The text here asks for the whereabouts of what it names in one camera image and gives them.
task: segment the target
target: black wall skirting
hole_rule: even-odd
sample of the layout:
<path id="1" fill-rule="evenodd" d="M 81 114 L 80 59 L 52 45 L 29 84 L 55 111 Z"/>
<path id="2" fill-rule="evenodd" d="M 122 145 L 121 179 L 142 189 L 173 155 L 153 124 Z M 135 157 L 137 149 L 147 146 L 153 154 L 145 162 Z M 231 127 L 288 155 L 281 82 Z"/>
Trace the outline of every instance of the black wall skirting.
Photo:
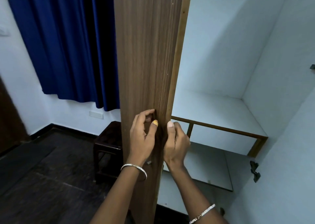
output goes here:
<path id="1" fill-rule="evenodd" d="M 58 125 L 58 124 L 51 123 L 51 124 L 45 126 L 44 128 L 42 128 L 41 130 L 37 131 L 36 133 L 31 134 L 30 138 L 31 138 L 31 140 L 34 140 L 34 139 L 36 139 L 36 138 L 46 134 L 47 132 L 49 132 L 52 129 L 66 131 L 66 132 L 75 134 L 77 136 L 83 136 L 83 137 L 89 138 L 89 139 L 95 139 L 97 137 L 97 135 L 94 135 L 94 134 L 89 134 L 89 133 L 86 133 L 86 132 L 83 132 L 83 131 L 78 131 L 78 130 L 75 130 L 75 129 L 72 129 L 72 128 L 68 128 L 68 127 L 65 127 L 65 126 L 61 126 L 61 125 Z"/>

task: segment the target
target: dark wooden stool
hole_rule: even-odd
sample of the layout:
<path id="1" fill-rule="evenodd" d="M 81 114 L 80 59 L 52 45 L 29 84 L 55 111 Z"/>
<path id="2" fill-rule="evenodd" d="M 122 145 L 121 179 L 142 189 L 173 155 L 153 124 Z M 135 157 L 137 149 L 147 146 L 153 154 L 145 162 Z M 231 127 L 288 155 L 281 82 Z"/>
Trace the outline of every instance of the dark wooden stool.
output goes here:
<path id="1" fill-rule="evenodd" d="M 97 183 L 118 177 L 124 164 L 120 122 L 111 122 L 94 140 L 93 155 Z"/>

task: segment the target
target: yellow fingernail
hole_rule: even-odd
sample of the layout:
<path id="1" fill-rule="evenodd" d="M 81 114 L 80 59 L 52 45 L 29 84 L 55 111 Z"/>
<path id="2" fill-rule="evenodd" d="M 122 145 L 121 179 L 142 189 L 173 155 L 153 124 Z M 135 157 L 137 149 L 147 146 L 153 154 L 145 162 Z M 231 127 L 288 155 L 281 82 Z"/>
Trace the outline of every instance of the yellow fingernail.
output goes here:
<path id="1" fill-rule="evenodd" d="M 155 120 L 153 121 L 153 124 L 155 124 L 156 126 L 158 126 L 158 121 L 155 119 Z"/>

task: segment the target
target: forearm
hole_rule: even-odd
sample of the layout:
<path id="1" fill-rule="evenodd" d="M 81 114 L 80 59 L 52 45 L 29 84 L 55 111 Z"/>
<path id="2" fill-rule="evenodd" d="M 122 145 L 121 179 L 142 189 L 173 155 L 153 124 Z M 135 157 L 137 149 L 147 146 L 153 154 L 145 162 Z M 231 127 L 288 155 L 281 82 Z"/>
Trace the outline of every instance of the forearm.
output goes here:
<path id="1" fill-rule="evenodd" d="M 131 166 L 126 166 L 121 171 L 104 202 L 101 204 L 90 224 L 124 224 L 128 212 L 132 192 L 140 171 Z"/>
<path id="2" fill-rule="evenodd" d="M 196 187 L 192 178 L 189 176 L 185 168 L 177 168 L 171 170 L 171 174 L 178 186 L 189 218 L 192 220 L 200 215 L 212 204 L 208 202 L 202 192 Z M 218 211 L 213 208 L 205 214 L 198 224 L 226 224 L 227 222 L 222 218 Z"/>

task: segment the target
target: hand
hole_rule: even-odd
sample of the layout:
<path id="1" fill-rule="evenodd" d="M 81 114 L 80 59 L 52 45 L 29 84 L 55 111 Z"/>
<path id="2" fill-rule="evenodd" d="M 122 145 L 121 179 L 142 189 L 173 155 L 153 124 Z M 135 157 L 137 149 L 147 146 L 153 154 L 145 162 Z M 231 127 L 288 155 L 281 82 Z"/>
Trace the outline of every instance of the hand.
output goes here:
<path id="1" fill-rule="evenodd" d="M 144 131 L 144 122 L 151 122 L 154 111 L 154 109 L 146 110 L 135 116 L 130 129 L 130 154 L 127 163 L 142 167 L 150 156 L 155 143 L 158 121 L 154 120 L 151 123 L 148 134 Z"/>
<path id="2" fill-rule="evenodd" d="M 168 139 L 164 147 L 164 161 L 170 172 L 184 168 L 184 159 L 190 140 L 178 122 L 167 123 Z"/>

